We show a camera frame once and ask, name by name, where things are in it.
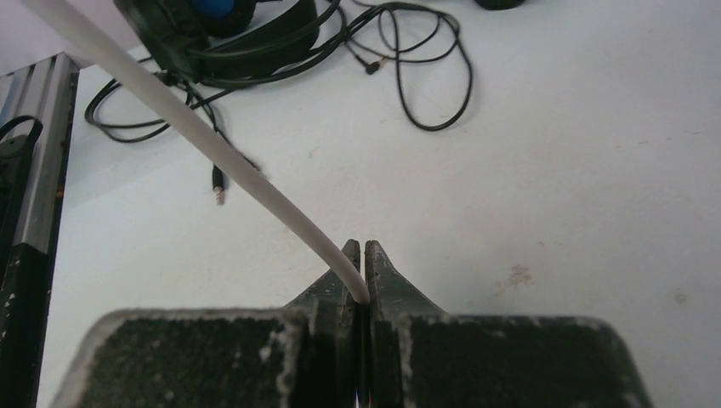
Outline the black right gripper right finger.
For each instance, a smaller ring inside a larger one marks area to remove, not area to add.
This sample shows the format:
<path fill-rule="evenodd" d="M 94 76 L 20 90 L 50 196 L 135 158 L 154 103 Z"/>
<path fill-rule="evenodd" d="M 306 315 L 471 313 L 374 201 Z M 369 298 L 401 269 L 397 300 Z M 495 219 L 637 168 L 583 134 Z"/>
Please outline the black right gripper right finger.
<path fill-rule="evenodd" d="M 366 407 L 650 407 L 622 338 L 586 316 L 459 315 L 365 245 Z"/>

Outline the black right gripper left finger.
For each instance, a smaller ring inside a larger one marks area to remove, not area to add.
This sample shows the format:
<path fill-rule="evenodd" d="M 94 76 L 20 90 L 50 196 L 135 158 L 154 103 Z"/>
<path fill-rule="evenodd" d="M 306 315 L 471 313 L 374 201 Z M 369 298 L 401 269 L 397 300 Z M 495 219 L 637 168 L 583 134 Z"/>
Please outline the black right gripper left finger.
<path fill-rule="evenodd" d="M 55 407 L 351 407 L 361 306 L 326 272 L 278 309 L 125 309 L 83 339 Z"/>

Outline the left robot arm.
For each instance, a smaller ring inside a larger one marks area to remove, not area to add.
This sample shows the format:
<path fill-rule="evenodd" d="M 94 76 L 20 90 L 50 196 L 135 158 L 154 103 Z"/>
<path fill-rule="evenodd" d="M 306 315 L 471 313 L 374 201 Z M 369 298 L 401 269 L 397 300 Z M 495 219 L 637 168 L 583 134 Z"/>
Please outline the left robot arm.
<path fill-rule="evenodd" d="M 20 124 L 29 122 L 31 130 L 4 141 L 5 137 Z M 43 123 L 35 116 L 17 116 L 1 126 L 1 225 L 19 217 L 20 206 L 26 191 L 35 144 L 43 130 Z M 3 176 L 7 165 L 17 161 L 17 167 L 9 178 Z"/>

